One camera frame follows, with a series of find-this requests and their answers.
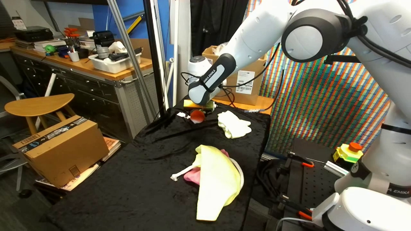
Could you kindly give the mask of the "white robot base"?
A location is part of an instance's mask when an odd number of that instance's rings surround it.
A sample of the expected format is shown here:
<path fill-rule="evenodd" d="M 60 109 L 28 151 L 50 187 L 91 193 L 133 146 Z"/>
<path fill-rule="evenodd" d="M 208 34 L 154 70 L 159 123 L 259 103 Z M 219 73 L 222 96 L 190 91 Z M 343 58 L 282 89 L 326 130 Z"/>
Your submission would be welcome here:
<path fill-rule="evenodd" d="M 379 139 L 312 210 L 316 225 L 340 231 L 411 231 L 409 119 L 391 103 Z"/>

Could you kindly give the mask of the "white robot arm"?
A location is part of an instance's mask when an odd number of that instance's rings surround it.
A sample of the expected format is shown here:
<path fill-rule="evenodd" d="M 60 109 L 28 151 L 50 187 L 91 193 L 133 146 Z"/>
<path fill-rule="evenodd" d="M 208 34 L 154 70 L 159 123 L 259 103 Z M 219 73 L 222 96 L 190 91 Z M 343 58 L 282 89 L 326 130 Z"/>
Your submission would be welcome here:
<path fill-rule="evenodd" d="M 240 24 L 212 66 L 189 84 L 189 97 L 203 103 L 231 73 L 253 62 L 275 42 L 294 61 L 311 61 L 350 48 L 394 107 L 380 141 L 409 139 L 411 0 L 263 0 Z"/>

